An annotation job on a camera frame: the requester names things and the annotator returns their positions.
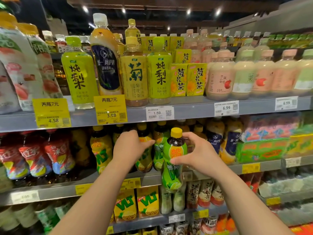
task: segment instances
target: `right hand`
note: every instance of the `right hand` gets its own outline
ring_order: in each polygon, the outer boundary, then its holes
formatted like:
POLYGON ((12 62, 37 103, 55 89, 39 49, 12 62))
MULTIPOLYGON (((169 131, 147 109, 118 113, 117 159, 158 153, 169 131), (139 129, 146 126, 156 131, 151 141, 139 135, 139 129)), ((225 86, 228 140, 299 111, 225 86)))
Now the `right hand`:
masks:
POLYGON ((190 166, 214 179, 217 179, 219 175, 223 174, 223 171, 229 169, 217 155, 210 142, 192 132, 182 133, 182 137, 188 138, 195 145, 194 151, 184 156, 172 158, 170 163, 190 166))

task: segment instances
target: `dark blue label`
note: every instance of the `dark blue label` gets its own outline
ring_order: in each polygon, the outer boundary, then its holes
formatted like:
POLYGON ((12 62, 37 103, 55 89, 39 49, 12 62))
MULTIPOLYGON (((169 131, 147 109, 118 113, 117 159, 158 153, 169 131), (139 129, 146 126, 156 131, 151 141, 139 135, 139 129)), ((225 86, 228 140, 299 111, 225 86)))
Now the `dark blue label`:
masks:
POLYGON ((100 86, 106 90, 118 89, 118 63, 114 52, 102 45, 93 45, 91 50, 95 56, 100 86))
POLYGON ((225 150, 229 155, 235 156, 239 136, 238 132, 228 132, 225 150))
POLYGON ((222 135, 207 131, 208 141, 212 144, 217 154, 219 154, 219 148, 221 146, 222 135))

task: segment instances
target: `red labeled bottle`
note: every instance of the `red labeled bottle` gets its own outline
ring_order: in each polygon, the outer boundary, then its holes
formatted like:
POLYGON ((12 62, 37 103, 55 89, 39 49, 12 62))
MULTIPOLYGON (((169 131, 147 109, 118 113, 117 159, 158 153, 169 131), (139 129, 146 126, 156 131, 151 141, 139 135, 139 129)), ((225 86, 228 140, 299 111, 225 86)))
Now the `red labeled bottle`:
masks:
POLYGON ((57 174, 57 182, 76 179, 75 160, 69 148, 69 134, 57 129, 48 129, 48 140, 44 143, 45 151, 52 161, 52 169, 57 174))
POLYGON ((0 161, 6 168, 7 177, 16 187, 33 186, 29 167, 18 150, 21 144, 19 134, 0 134, 0 161))
POLYGON ((30 174, 36 178, 37 185, 51 184, 55 181, 51 160, 44 149, 45 139, 36 130, 21 132, 22 146, 19 152, 29 165, 30 174))

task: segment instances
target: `yellow bottle cap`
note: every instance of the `yellow bottle cap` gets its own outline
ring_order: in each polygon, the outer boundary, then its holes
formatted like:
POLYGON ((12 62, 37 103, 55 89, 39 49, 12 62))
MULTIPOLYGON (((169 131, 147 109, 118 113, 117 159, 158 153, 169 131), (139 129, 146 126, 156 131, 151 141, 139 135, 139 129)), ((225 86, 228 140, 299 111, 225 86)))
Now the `yellow bottle cap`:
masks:
POLYGON ((67 45, 73 46, 73 47, 81 47, 80 38, 76 36, 66 36, 65 38, 67 45))
POLYGON ((0 11, 0 20, 15 23, 15 24, 18 22, 14 15, 7 13, 5 11, 0 11))
POLYGON ((116 39, 120 39, 120 35, 118 33, 113 34, 116 39))
POLYGON ((181 128, 172 128, 171 137, 181 138, 182 137, 182 129, 181 128))
POLYGON ((92 128, 94 129, 94 131, 100 131, 103 130, 103 125, 92 126, 92 128))
POLYGON ((37 35, 37 34, 39 34, 37 27, 35 25, 33 25, 33 24, 18 23, 17 27, 23 34, 27 34, 27 35, 37 35))
POLYGON ((130 44, 139 45, 137 37, 133 37, 133 36, 126 37, 126 45, 130 45, 130 44))
POLYGON ((142 123, 137 123, 137 129, 143 131, 147 129, 147 123, 146 122, 142 122, 142 123))
POLYGON ((158 121, 157 124, 160 126, 164 126, 166 125, 166 121, 158 121))
POLYGON ((194 132, 202 133, 202 131, 203 131, 203 126, 201 124, 196 124, 194 128, 194 132))
POLYGON ((128 20, 128 24, 129 24, 129 25, 136 25, 135 19, 129 19, 129 20, 128 20))
POLYGON ((154 37, 153 38, 153 47, 160 49, 160 48, 164 48, 164 37, 154 37))

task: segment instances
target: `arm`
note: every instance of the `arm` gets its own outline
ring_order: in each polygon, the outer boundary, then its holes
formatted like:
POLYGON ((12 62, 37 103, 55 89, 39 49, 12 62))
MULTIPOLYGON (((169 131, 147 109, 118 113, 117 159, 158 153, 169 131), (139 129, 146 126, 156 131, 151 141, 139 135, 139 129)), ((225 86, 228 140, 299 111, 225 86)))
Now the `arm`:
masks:
POLYGON ((171 163, 188 165, 217 181, 241 235, 293 234, 221 160, 208 141, 194 133, 183 133, 183 137, 188 138, 195 149, 190 154, 171 159, 171 163))
POLYGON ((136 130, 122 133, 115 144, 112 161, 50 235, 105 234, 125 176, 154 142, 140 142, 136 130))

